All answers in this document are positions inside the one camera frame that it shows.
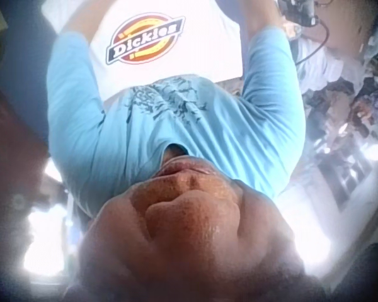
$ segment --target nose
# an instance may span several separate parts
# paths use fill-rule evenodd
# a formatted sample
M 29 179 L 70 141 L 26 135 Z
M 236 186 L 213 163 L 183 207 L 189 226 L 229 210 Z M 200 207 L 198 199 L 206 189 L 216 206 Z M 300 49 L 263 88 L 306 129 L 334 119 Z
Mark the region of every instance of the nose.
M 150 206 L 146 223 L 155 246 L 166 257 L 203 261 L 237 240 L 239 208 L 232 200 L 194 190 Z

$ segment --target person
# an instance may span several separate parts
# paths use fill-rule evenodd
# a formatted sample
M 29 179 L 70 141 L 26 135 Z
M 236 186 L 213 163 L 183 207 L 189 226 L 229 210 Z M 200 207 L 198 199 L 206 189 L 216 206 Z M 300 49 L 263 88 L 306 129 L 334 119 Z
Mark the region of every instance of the person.
M 47 75 L 50 153 L 93 218 L 65 301 L 319 301 L 272 201 L 305 137 L 275 3 L 241 0 L 250 39 L 241 97 L 182 75 L 122 91 L 105 109 L 89 43 L 113 2 L 79 9 Z

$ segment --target lips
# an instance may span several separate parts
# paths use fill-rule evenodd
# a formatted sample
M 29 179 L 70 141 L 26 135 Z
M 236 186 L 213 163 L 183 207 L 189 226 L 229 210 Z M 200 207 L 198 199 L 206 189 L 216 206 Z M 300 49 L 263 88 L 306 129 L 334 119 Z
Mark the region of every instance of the lips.
M 208 162 L 196 157 L 181 156 L 167 162 L 153 178 L 191 170 L 206 175 L 217 175 L 217 170 Z

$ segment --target light blue t-shirt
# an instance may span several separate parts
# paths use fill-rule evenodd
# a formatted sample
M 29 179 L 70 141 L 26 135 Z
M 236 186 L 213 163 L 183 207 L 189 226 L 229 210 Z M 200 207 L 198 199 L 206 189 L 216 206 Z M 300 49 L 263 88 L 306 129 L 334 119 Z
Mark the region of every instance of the light blue t-shirt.
M 152 177 L 171 144 L 272 199 L 287 185 L 304 145 L 297 73 L 278 28 L 252 39 L 240 98 L 183 75 L 127 89 L 105 111 L 89 45 L 74 32 L 55 43 L 47 88 L 50 154 L 89 216 Z

